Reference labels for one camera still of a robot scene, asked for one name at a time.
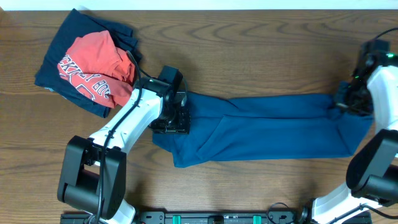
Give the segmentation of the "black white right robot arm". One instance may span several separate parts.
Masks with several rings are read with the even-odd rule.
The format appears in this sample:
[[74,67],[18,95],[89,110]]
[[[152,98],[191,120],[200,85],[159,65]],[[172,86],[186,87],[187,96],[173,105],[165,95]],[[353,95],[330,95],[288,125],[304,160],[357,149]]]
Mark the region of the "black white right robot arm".
[[369,212],[397,203],[397,54],[375,37],[361,46],[351,83],[340,89],[338,106],[373,114],[375,136],[349,163],[346,181],[302,210],[299,223],[371,223]]

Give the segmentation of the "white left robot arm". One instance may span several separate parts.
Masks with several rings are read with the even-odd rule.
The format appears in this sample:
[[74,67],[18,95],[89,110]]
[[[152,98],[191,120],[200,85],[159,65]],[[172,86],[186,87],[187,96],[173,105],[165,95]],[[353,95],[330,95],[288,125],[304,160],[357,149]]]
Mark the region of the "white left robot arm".
[[186,80],[140,78],[129,102],[89,138],[68,142],[58,183],[57,198],[85,216],[66,223],[132,223],[135,208],[124,199],[127,155],[144,132],[187,134],[190,113]]

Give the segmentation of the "blue polo shirt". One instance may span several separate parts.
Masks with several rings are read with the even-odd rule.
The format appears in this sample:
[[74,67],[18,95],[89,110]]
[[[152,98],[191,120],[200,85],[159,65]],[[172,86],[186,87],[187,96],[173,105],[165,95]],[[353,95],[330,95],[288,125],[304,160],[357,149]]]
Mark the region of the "blue polo shirt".
[[175,167],[208,161],[349,157],[373,117],[343,112],[326,94],[222,99],[190,92],[188,134],[153,134]]

